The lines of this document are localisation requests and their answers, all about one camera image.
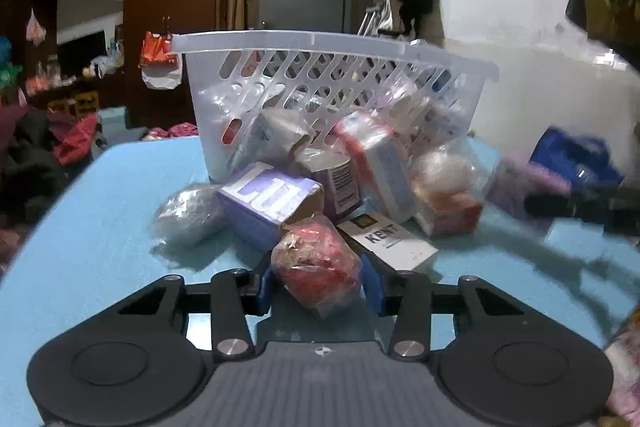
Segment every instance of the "light blue tabletop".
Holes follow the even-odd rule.
[[[491,168],[497,153],[473,147]],[[0,285],[0,426],[39,425],[25,374],[49,339],[167,273],[207,282],[220,270],[257,264],[260,253],[228,231],[171,255],[154,248],[147,227],[155,209],[172,192],[205,180],[197,137],[138,142],[109,149],[60,198]],[[598,346],[640,295],[640,253],[622,237],[578,223],[557,223],[545,239],[486,208],[474,235],[435,244],[441,251],[434,280],[476,274]],[[258,342],[387,341],[393,327],[393,319],[373,316],[363,302],[315,320],[285,293],[269,317],[249,323]],[[451,317],[434,316],[433,325],[432,347],[444,347],[453,338]],[[205,317],[191,317],[188,337],[210,345]]]

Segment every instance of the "plastic basket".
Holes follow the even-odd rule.
[[[484,81],[498,77],[494,64],[421,41],[260,30],[176,35],[173,46],[186,54],[204,157],[215,182],[226,181],[232,151],[263,107],[302,111],[316,131],[315,146],[348,112],[377,108],[389,126],[412,129],[408,145],[417,147],[464,134]],[[411,82],[411,97],[380,107],[394,86]]]

